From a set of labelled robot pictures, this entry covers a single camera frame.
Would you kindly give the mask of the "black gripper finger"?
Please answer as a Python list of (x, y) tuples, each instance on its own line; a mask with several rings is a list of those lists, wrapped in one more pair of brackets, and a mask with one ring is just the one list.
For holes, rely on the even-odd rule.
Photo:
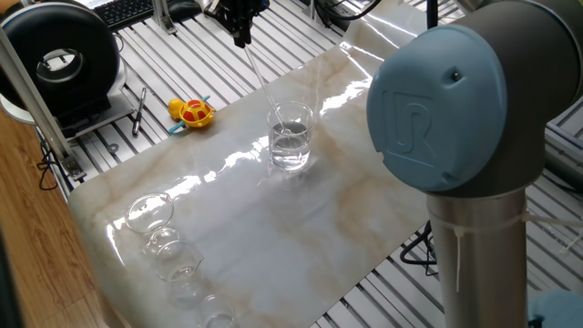
[(204, 15), (231, 35), (236, 46), (245, 47), (245, 40), (241, 35), (238, 22), (239, 17), (235, 13), (235, 5), (230, 2), (208, 2), (204, 5)]
[(245, 45), (249, 45), (251, 43), (251, 28), (253, 18), (258, 16), (267, 8), (243, 8), (243, 41)]

